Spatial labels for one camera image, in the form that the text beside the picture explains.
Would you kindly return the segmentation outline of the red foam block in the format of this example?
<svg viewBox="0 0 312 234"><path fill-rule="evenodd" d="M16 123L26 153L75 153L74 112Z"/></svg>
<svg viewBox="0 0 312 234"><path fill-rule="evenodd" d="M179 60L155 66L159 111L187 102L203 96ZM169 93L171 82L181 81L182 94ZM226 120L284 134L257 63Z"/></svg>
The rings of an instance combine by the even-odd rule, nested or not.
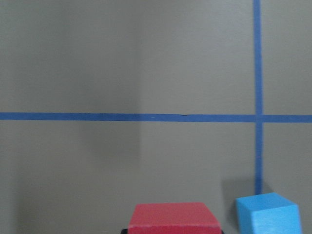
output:
<svg viewBox="0 0 312 234"><path fill-rule="evenodd" d="M137 204L129 234L221 234L222 228L202 202Z"/></svg>

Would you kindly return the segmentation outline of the blue foam block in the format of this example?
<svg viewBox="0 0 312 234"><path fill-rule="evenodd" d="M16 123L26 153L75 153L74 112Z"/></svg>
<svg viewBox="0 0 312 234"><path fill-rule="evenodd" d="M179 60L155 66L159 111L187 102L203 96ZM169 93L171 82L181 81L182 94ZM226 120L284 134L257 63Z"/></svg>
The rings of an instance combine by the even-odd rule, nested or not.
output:
<svg viewBox="0 0 312 234"><path fill-rule="evenodd" d="M296 203L277 193L236 199L241 234L301 234L301 219Z"/></svg>

